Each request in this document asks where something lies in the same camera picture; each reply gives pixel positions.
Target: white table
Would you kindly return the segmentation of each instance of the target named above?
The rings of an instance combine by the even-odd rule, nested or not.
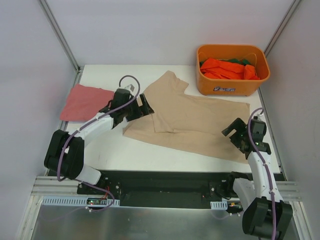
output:
[[[139,80],[141,92],[143,92],[148,85],[160,78],[166,71],[174,72],[178,78],[189,83],[185,94],[202,96],[196,86],[195,67],[188,65],[86,65],[80,84],[115,91],[118,88],[119,79],[129,74]],[[131,83],[136,86],[131,78],[123,80],[124,85]],[[213,96],[212,98],[249,103],[251,112],[262,106],[258,92],[247,97]],[[126,125],[127,123],[123,122],[91,142],[85,148],[85,163],[99,170],[251,172],[248,164],[152,145],[124,137],[122,130]],[[67,131],[71,132],[80,126],[79,123],[69,123]],[[271,147],[272,171],[279,173],[280,169],[269,131],[264,137],[264,142],[269,143]]]

